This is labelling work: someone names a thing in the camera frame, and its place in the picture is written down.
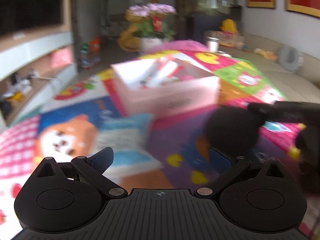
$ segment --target colorful mat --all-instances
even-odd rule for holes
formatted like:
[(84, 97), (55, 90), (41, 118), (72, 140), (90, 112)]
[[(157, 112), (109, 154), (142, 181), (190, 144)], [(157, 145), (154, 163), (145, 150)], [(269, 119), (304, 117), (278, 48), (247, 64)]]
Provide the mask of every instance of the colorful mat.
[[(248, 101), (285, 100), (246, 61), (192, 51), (164, 51), (141, 58), (166, 54), (219, 76), (222, 86), (219, 103), (244, 107)], [(11, 239), (21, 230), (13, 202), (44, 156), (66, 162), (75, 156), (90, 156), (108, 141), (115, 150), (115, 162), (104, 175), (128, 191), (194, 190), (216, 178), (219, 174), (208, 162), (208, 145), (201, 135), (203, 123), (215, 108), (210, 106), (160, 120), (152, 120), (150, 115), (127, 117), (113, 87), (111, 70), (69, 86), (48, 102), (40, 115), (24, 120), (0, 136), (0, 239)], [(293, 158), (299, 152), (293, 139), (299, 129), (298, 125), (267, 123), (261, 129), (256, 159), (263, 162), (268, 157), (278, 157), (297, 176)]]

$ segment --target television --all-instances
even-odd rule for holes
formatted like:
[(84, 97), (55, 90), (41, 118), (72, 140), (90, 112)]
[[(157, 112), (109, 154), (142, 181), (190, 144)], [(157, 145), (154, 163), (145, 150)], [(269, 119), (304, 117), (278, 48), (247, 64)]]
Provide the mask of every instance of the television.
[(0, 35), (63, 23), (63, 0), (0, 0)]

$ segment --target flower pot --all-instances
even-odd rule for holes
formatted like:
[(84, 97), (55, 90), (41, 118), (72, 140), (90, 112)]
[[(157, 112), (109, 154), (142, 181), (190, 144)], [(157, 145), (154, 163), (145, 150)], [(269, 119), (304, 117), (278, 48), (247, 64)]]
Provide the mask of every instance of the flower pot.
[(145, 52), (147, 49), (152, 48), (153, 46), (160, 45), (165, 42), (159, 38), (141, 38), (140, 41), (140, 50), (141, 52)]

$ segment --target beige couch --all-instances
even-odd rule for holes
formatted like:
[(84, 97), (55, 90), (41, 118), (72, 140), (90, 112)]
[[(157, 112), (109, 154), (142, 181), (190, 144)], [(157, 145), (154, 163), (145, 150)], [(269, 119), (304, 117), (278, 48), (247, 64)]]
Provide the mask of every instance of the beige couch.
[[(246, 34), (245, 43), (250, 49), (260, 48), (274, 52), (282, 44), (259, 36)], [(304, 54), (304, 64), (295, 74), (282, 68), (278, 63), (261, 55), (222, 47), (221, 50), (233, 57), (252, 62), (290, 101), (320, 103), (320, 60)]]

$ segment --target pink box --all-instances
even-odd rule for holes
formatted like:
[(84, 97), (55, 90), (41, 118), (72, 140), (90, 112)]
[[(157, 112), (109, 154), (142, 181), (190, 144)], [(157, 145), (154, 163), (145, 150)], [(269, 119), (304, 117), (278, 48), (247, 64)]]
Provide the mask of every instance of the pink box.
[(156, 59), (143, 59), (111, 65), (115, 88), (128, 114), (150, 113), (164, 117), (217, 104), (220, 79), (179, 59), (174, 62), (195, 79), (155, 88), (138, 88), (140, 80), (148, 75), (155, 62)]

